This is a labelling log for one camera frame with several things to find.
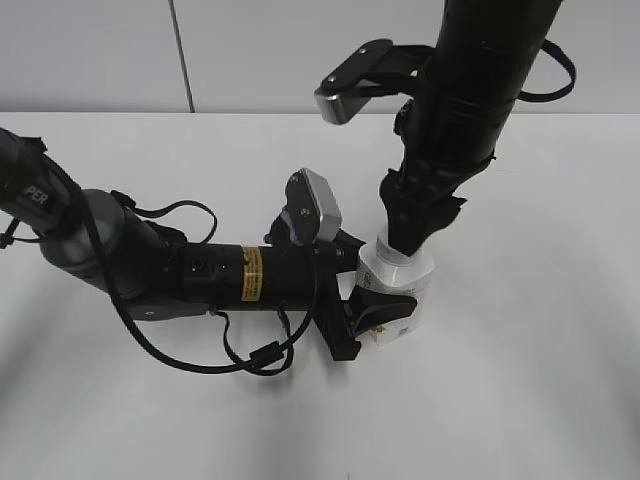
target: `robotic arm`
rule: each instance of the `robotic arm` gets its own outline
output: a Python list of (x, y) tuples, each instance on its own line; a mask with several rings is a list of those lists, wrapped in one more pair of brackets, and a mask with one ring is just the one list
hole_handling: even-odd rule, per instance
[[(405, 145), (398, 171), (389, 170), (380, 195), (388, 216), (388, 247), (410, 258), (435, 231), (457, 216), (456, 188), (484, 170), (517, 98), (549, 101), (568, 94), (575, 67), (545, 40), (561, 0), (447, 0), (435, 48), (395, 46), (376, 40), (360, 47), (316, 91), (323, 117), (349, 121), (373, 97), (413, 97), (398, 113), (395, 132)], [(571, 83), (552, 94), (522, 92), (540, 49), (569, 72)], [(312, 321), (334, 360), (354, 360), (357, 337), (418, 305), (415, 295), (389, 294), (358, 285), (346, 301), (336, 275), (359, 269), (364, 242), (341, 229), (327, 181), (303, 168), (286, 185), (287, 203), (264, 241), (268, 246), (208, 244), (217, 227), (211, 210), (193, 201), (165, 209), (137, 208), (128, 196), (82, 190), (45, 155), (40, 139), (0, 129), (0, 208), (14, 217), (0, 248), (15, 240), (39, 243), (54, 266), (107, 292), (125, 326), (156, 359), (196, 373), (246, 370), (277, 374), (291, 365), (293, 344)], [(201, 243), (142, 218), (159, 218), (181, 206), (205, 209), (214, 219)], [(34, 239), (16, 239), (20, 222)], [(241, 359), (224, 346), (232, 364), (193, 365), (160, 352), (136, 320), (159, 321), (233, 310), (278, 312), (287, 340)], [(288, 310), (306, 310), (291, 332)], [(284, 359), (281, 367), (266, 369)]]

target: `white wall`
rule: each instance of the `white wall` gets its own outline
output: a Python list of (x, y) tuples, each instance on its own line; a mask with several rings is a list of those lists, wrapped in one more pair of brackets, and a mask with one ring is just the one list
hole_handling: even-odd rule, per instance
[[(315, 111), (320, 79), (361, 43), (433, 43), (443, 0), (175, 0), (199, 112)], [(4, 0), (0, 110), (186, 111), (168, 1)], [(578, 65), (569, 98), (520, 111), (637, 112), (640, 2), (565, 0), (549, 38)], [(530, 90), (564, 72), (541, 56)], [(371, 111), (393, 111), (385, 99)]]

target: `white table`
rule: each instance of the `white table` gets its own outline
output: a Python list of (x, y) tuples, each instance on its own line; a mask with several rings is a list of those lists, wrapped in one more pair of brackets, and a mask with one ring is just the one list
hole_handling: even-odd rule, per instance
[[(329, 179), (344, 228), (374, 238), (378, 185), (402, 154), (392, 121), (0, 115), (84, 187), (144, 208), (204, 201), (215, 240), (242, 244), (260, 242), (302, 166)], [(640, 478), (639, 131), (640, 116), (511, 118), (459, 219), (428, 242), (424, 325), (349, 364), (312, 327), (272, 379), (173, 371), (36, 247), (0, 252), (0, 478)], [(167, 223), (193, 238), (209, 225), (189, 209)], [(268, 313), (233, 322), (245, 353), (281, 330)], [(227, 361), (220, 319), (144, 330), (184, 359)]]

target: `cable connector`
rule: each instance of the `cable connector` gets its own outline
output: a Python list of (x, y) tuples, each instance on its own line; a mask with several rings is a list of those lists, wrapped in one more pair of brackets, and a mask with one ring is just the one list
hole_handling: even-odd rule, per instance
[(13, 234), (16, 233), (18, 229), (18, 225), (20, 225), (20, 220), (14, 218), (11, 220), (11, 223), (7, 227), (7, 230), (4, 233), (0, 233), (0, 250), (4, 250), (16, 241), (13, 237)]
[(255, 368), (263, 368), (277, 362), (278, 360), (282, 360), (284, 358), (284, 353), (282, 353), (280, 344), (278, 342), (273, 342), (251, 352), (249, 357), (254, 362)]

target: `warning sticker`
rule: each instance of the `warning sticker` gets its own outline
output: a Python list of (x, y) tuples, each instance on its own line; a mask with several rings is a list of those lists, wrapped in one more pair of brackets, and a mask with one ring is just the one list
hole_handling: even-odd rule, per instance
[(242, 247), (244, 252), (244, 284), (242, 301), (257, 302), (262, 292), (262, 255), (258, 247)]

